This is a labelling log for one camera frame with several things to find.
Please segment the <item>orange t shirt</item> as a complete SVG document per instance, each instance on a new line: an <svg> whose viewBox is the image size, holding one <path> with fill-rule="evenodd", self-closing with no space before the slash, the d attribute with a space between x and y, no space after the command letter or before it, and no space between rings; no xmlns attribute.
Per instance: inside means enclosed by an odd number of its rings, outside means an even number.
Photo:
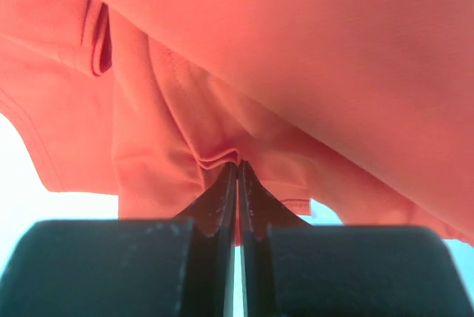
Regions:
<svg viewBox="0 0 474 317"><path fill-rule="evenodd" d="M473 0L1 0L1 112L122 218L248 161L295 213L473 242Z"/></svg>

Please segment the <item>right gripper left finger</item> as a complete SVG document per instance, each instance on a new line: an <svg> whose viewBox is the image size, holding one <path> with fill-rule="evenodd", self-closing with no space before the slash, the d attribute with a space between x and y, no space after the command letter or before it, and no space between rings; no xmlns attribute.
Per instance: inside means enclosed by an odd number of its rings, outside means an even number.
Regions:
<svg viewBox="0 0 474 317"><path fill-rule="evenodd" d="M236 166L170 219L49 220L1 277L3 316L231 316Z"/></svg>

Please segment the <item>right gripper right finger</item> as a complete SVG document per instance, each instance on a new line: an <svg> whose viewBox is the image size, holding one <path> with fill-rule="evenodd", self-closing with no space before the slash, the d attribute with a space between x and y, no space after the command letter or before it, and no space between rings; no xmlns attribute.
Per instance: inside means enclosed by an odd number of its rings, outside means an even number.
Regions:
<svg viewBox="0 0 474 317"><path fill-rule="evenodd" d="M471 316L449 250L419 226L313 226L238 168L246 316Z"/></svg>

